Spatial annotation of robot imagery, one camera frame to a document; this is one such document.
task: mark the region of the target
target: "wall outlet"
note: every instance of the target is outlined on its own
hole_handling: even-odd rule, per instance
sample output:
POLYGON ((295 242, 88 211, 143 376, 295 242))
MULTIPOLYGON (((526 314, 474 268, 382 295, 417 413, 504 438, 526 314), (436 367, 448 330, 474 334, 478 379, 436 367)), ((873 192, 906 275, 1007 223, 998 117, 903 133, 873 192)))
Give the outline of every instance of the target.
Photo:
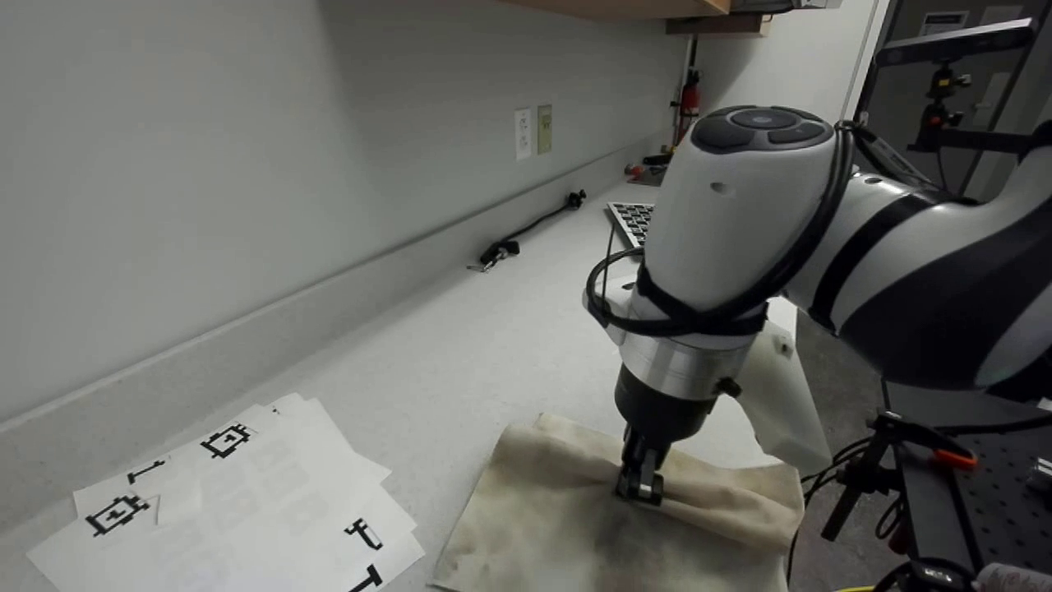
POLYGON ((513 133, 517 133, 517 160, 531 156, 534 153, 534 115, 531 115, 531 107, 517 107, 513 133))
POLYGON ((556 133, 556 110, 552 104, 534 107, 534 153, 552 153, 552 133, 556 133))

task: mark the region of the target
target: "towel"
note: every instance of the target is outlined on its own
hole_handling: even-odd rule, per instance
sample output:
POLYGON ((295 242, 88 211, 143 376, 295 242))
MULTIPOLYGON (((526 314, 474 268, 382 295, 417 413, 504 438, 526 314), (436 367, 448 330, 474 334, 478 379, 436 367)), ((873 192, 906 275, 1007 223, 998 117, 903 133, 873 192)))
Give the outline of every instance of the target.
POLYGON ((785 462, 723 469, 671 450, 663 504, 611 497, 600 434, 541 413, 509 423, 436 566, 448 592, 782 592, 801 518, 785 462))

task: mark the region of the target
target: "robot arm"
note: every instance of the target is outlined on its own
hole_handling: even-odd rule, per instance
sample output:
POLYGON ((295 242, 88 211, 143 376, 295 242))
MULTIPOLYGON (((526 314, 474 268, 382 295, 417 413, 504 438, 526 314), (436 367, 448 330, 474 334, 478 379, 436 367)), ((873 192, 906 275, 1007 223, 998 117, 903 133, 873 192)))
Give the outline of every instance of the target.
POLYGON ((1040 393, 1052 382, 1052 147, 989 205, 941 205, 850 170, 850 127, 796 107, 723 107, 677 147, 623 313, 619 497, 662 504, 691 438, 785 292, 895 382, 1040 393))

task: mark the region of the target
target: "white wall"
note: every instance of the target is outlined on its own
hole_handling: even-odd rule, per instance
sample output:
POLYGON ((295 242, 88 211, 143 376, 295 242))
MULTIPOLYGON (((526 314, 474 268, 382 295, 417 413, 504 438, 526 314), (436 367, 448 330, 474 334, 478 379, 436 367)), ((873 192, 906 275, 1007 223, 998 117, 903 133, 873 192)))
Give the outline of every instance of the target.
POLYGON ((4 0, 0 421, 655 137, 677 67, 496 0, 4 0))
POLYGON ((888 0, 840 0, 771 15, 760 37, 700 37, 710 104, 796 104, 827 121, 850 104, 850 115, 884 13, 888 0))

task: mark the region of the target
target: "table surface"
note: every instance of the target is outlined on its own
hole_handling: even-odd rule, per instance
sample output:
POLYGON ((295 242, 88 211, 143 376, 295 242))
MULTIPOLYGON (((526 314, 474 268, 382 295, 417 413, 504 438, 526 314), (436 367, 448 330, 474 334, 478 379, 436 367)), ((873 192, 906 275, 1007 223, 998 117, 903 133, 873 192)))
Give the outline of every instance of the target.
MULTIPOLYGON (((929 391, 888 384, 888 406, 919 423, 998 423, 1035 416, 1035 406, 1013 403, 982 391, 929 391)), ((903 497, 915 521, 915 549, 961 566, 973 566, 966 521, 956 514, 956 497, 945 477, 927 467, 927 452, 902 447, 903 497)))
MULTIPOLYGON (((526 235, 517 261, 504 261, 488 272, 457 268, 417 290, 156 450, 286 391, 319 399, 350 447, 392 467, 387 490, 417 518, 417 540, 426 555, 387 587, 426 587, 434 558, 469 497, 474 477, 509 421, 556 411, 609 438, 623 432, 611 399, 619 352, 583 308, 583 278, 609 239, 609 200, 655 200, 655 186, 621 184, 587 197, 578 212, 526 235)), ((796 352, 785 355, 785 342, 796 346, 796 308, 789 301, 771 307, 771 322, 762 334, 778 342, 757 340, 748 359, 771 355, 778 346, 782 376, 776 382, 789 376, 804 384, 796 352)), ((813 427, 782 434, 813 447, 825 445, 807 393, 800 399, 793 421, 813 427)), ((679 447, 723 467, 776 460, 762 452, 748 416, 730 399, 721 399, 703 432, 679 447)), ((0 535, 0 587, 48 592, 26 549, 68 518, 73 504, 62 501, 7 528, 0 535)))

